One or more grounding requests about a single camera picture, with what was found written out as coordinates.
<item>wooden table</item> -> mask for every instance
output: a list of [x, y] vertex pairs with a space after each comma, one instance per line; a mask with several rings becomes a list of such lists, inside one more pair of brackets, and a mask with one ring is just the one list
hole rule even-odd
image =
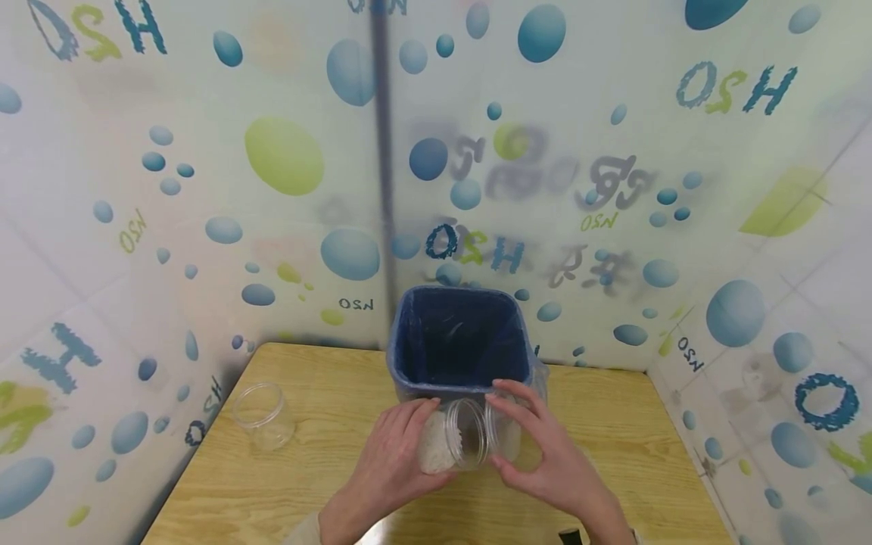
[[[296, 421], [294, 437], [272, 453], [254, 451], [230, 415], [236, 396], [259, 382], [282, 387]], [[646, 543], [731, 542], [644, 374], [551, 367], [548, 395]], [[396, 403], [383, 352], [261, 346], [144, 543], [280, 543], [343, 485], [372, 423]], [[525, 437], [521, 464], [537, 455]], [[557, 532], [578, 526], [505, 488], [488, 467], [399, 510], [361, 542], [559, 545]]]

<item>wrist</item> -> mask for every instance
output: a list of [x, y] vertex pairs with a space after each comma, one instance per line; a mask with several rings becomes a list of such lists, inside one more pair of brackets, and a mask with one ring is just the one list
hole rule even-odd
[[318, 514], [322, 545], [357, 543], [378, 520], [366, 509], [366, 498], [342, 488], [327, 501]]

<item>blue trash can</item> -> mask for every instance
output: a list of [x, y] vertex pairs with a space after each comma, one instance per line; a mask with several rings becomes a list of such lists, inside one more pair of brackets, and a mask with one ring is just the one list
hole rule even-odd
[[393, 320], [387, 366], [400, 401], [481, 399], [495, 378], [546, 398], [548, 368], [533, 352], [518, 303], [502, 291], [411, 288]]

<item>empty plastic jar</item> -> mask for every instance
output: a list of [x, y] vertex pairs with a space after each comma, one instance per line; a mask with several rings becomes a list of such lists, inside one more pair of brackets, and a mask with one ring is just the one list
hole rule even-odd
[[[513, 402], [514, 397], [506, 396]], [[521, 451], [521, 427], [484, 399], [443, 402], [421, 435], [419, 463], [425, 473], [477, 469], [499, 454], [514, 461]]]

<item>white rice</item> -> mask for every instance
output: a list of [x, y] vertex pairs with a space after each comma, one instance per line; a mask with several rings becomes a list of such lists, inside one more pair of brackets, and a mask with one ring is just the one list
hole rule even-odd
[[[460, 430], [454, 428], [451, 433], [456, 445], [460, 448]], [[441, 411], [431, 414], [424, 424], [424, 431], [421, 433], [421, 441], [418, 444], [418, 463], [421, 466], [421, 471], [430, 475], [442, 473], [454, 467], [454, 457], [448, 447], [445, 432], [445, 414]]]

